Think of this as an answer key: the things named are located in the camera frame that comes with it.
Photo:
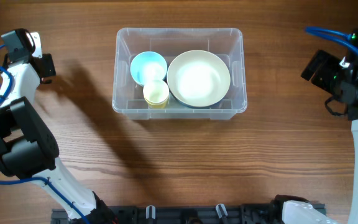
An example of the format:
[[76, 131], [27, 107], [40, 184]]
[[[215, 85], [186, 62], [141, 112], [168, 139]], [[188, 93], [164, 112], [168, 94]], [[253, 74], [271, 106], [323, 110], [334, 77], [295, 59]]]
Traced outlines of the light blue bowl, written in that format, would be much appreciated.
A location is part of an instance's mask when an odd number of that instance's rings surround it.
[[144, 86], [150, 80], [164, 80], [167, 70], [166, 60], [152, 51], [136, 55], [130, 64], [132, 79], [140, 86]]

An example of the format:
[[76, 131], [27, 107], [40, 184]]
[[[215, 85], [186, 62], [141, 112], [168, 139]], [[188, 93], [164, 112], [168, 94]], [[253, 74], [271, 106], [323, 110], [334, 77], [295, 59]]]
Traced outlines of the pale green cup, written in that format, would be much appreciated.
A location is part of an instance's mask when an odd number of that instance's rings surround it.
[[148, 81], [143, 87], [144, 99], [152, 105], [161, 105], [168, 100], [169, 87], [163, 80]]

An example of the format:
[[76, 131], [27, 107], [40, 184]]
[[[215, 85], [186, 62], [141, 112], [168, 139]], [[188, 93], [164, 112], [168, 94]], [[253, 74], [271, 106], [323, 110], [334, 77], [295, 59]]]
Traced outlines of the yellow cup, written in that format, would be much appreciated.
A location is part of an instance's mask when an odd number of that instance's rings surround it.
[[146, 100], [150, 109], [164, 109], [168, 102], [168, 98], [166, 98], [165, 100], [158, 102], [158, 103], [153, 103], [147, 99], [145, 99], [145, 100]]

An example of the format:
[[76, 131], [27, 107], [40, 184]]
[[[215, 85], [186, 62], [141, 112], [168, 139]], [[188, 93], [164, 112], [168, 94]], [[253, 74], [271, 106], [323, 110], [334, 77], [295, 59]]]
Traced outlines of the cream plate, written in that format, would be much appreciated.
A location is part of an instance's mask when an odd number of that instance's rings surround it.
[[172, 95], [182, 104], [205, 108], [225, 97], [231, 85], [231, 75], [217, 55], [204, 50], [190, 50], [170, 63], [167, 84]]

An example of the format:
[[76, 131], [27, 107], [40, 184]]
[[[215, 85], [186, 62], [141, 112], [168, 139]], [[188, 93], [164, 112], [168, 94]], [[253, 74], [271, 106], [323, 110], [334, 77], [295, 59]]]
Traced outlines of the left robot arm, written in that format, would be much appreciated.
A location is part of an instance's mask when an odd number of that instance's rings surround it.
[[0, 185], [39, 186], [63, 207], [70, 223], [117, 223], [114, 212], [63, 165], [54, 135], [32, 106], [36, 89], [56, 74], [39, 34], [20, 28], [1, 38], [0, 49], [7, 53], [0, 66], [0, 172], [11, 180]]

